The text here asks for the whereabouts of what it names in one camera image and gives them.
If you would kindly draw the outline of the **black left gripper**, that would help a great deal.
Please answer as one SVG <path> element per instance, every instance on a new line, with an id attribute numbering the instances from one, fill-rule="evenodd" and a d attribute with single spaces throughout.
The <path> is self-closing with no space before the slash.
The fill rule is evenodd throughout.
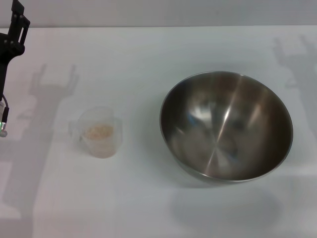
<path id="1" fill-rule="evenodd" d="M 12 16 L 8 34 L 0 34 L 0 97 L 3 96 L 9 62 L 25 52 L 25 40 L 30 21 L 24 16 L 24 6 L 18 0 L 12 1 Z"/>

